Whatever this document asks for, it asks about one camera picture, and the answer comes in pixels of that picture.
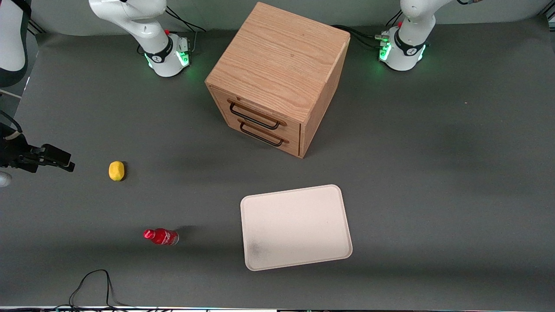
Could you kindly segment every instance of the red bottle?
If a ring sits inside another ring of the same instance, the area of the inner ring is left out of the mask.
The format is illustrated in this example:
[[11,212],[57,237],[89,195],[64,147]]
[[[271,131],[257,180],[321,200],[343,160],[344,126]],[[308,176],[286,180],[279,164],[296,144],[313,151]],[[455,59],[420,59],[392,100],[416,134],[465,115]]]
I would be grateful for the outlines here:
[[166,229],[149,229],[143,233],[143,236],[156,245],[175,245],[179,241],[179,234],[176,231]]

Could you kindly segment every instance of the lemon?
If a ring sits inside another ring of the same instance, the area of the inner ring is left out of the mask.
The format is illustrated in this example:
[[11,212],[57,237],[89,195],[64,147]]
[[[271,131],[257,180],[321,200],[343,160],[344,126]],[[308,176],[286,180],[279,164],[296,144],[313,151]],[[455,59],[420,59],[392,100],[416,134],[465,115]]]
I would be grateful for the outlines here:
[[114,181],[121,181],[125,175],[123,163],[118,161],[111,163],[110,168],[108,169],[108,175],[110,176],[110,179]]

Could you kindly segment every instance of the drawer handle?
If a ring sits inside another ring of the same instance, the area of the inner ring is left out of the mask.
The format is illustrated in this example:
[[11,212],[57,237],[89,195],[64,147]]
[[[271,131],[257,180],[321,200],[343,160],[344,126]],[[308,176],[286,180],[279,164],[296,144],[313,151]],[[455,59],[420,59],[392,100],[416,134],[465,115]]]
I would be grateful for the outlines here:
[[248,135],[250,135],[250,136],[253,137],[253,138],[256,138],[256,139],[258,139],[258,140],[261,140],[261,141],[264,142],[264,143],[270,144],[270,145],[272,145],[273,147],[279,147],[279,146],[281,146],[281,145],[283,144],[283,141],[284,141],[283,139],[280,139],[280,140],[279,140],[279,143],[274,143],[274,142],[272,142],[272,141],[270,141],[270,140],[267,140],[267,139],[265,139],[265,138],[263,138],[263,137],[261,137],[261,136],[259,136],[259,135],[256,135],[256,134],[252,133],[251,131],[248,131],[248,130],[243,129],[243,126],[244,126],[244,125],[245,125],[245,123],[244,123],[244,122],[241,122],[241,126],[239,127],[239,129],[241,129],[241,131],[242,131],[243,133],[248,134]]
[[265,124],[265,123],[263,123],[263,122],[260,122],[260,121],[258,121],[258,120],[256,120],[256,119],[252,119],[252,118],[250,118],[250,117],[247,116],[247,115],[241,114],[241,113],[239,113],[239,112],[233,110],[233,108],[235,107],[235,103],[234,103],[234,102],[232,102],[232,101],[230,101],[230,100],[228,100],[228,102],[231,103],[231,105],[229,106],[229,110],[230,110],[234,115],[237,115],[237,116],[239,116],[239,117],[243,117],[243,118],[245,118],[246,120],[248,120],[248,121],[250,121],[250,122],[252,122],[252,123],[255,123],[255,124],[257,124],[257,125],[259,125],[259,126],[261,126],[261,127],[264,127],[264,128],[266,128],[266,129],[269,129],[269,130],[275,130],[275,129],[277,129],[278,126],[279,126],[279,121],[276,121],[276,124],[275,124],[275,125],[267,125],[267,124]]

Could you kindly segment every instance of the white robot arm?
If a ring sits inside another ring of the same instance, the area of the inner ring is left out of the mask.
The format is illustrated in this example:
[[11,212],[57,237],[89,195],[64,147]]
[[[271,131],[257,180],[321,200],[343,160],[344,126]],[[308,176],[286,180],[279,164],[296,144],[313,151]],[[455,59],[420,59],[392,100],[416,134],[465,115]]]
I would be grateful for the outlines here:
[[164,14],[166,0],[89,0],[89,5],[99,18],[122,27],[137,40],[159,76],[177,75],[189,65],[187,39],[166,34],[154,19]]
[[0,0],[0,87],[18,83],[27,70],[30,1]]
[[[412,69],[426,48],[425,41],[436,25],[434,13],[453,0],[401,0],[405,15],[402,26],[392,28],[376,36],[382,40],[380,60],[396,71]],[[476,3],[469,0],[462,4]]]

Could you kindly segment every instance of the wooden drawer cabinet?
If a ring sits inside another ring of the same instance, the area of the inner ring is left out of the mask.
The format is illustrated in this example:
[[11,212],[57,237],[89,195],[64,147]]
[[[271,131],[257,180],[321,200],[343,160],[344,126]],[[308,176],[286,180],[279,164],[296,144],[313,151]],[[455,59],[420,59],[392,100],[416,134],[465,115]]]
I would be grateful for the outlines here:
[[303,158],[337,89],[349,39],[259,2],[206,86],[231,128]]

